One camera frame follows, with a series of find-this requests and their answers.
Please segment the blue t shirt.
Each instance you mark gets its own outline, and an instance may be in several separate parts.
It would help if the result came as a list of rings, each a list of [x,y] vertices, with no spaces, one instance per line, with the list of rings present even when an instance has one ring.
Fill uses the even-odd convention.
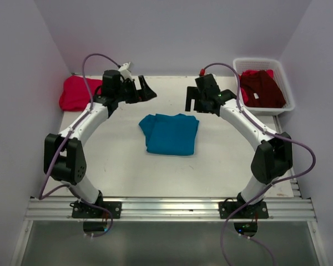
[[[148,153],[167,156],[194,154],[199,127],[195,116],[149,114],[139,122],[139,127],[145,136]]]

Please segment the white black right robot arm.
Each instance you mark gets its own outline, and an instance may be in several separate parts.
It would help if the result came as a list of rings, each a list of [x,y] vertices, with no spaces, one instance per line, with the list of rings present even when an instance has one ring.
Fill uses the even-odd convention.
[[[196,86],[186,89],[185,111],[215,114],[233,125],[254,149],[252,177],[237,195],[237,204],[244,207],[242,211],[258,206],[264,198],[263,190],[292,168],[292,144],[278,138],[290,136],[278,135],[264,125],[237,101],[231,90],[221,91],[212,74],[200,76],[195,82]]]

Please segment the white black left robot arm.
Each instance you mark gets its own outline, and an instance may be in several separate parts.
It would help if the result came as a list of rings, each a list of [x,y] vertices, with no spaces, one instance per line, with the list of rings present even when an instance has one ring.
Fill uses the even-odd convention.
[[[87,177],[84,145],[94,131],[111,117],[119,103],[135,104],[156,98],[157,94],[138,77],[140,88],[133,78],[120,70],[106,70],[102,84],[92,94],[91,102],[66,129],[48,134],[44,140],[44,173],[68,187],[76,198],[86,204],[98,205],[102,197]]]

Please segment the folded pink t shirt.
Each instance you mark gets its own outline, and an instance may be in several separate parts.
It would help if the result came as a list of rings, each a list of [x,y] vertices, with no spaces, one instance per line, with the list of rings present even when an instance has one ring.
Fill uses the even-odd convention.
[[[92,102],[95,90],[102,85],[102,81],[90,78],[87,78],[86,81],[90,92],[88,92],[84,79],[80,76],[72,75],[64,81],[58,102],[62,111],[83,111]]]

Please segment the dark red t shirt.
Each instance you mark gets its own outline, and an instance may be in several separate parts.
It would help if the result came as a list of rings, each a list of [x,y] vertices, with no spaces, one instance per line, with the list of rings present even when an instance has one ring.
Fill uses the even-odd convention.
[[[274,78],[267,75],[266,70],[259,70],[255,75],[242,76],[240,87],[248,93],[251,108],[283,108],[286,100]]]

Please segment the white plastic laundry basket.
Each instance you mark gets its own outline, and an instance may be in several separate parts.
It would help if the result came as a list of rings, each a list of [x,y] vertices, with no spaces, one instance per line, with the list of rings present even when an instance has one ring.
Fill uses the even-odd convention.
[[[286,100],[283,108],[251,108],[245,105],[251,113],[254,115],[276,116],[294,109],[295,103],[290,85],[279,61],[268,58],[236,58],[233,60],[233,67],[239,76],[246,70],[273,70],[274,80]]]

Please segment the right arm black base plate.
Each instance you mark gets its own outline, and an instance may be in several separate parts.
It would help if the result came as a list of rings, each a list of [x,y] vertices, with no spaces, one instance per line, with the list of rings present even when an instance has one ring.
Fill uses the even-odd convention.
[[[224,201],[218,202],[218,211],[221,219],[227,219],[235,212],[239,207],[242,206],[241,202],[232,198],[227,198]],[[261,200],[256,204],[250,204],[242,208],[241,210],[234,213],[231,219],[268,219],[269,213],[266,203]]]

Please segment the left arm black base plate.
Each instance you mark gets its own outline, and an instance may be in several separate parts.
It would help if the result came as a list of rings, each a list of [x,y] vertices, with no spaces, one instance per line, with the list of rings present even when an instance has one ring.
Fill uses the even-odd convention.
[[[122,212],[122,203],[119,201],[103,201],[99,207],[91,207],[83,202],[75,201],[69,206],[72,207],[72,218],[78,219],[119,219]]]

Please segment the aluminium front rail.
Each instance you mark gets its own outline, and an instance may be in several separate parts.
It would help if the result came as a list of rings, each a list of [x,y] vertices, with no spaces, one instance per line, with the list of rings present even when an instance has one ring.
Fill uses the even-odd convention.
[[[118,221],[220,222],[225,208],[223,199],[206,198],[105,198],[116,204]],[[28,221],[71,221],[72,197],[30,199],[24,218]],[[313,222],[316,214],[309,199],[266,198],[250,215],[252,221]]]

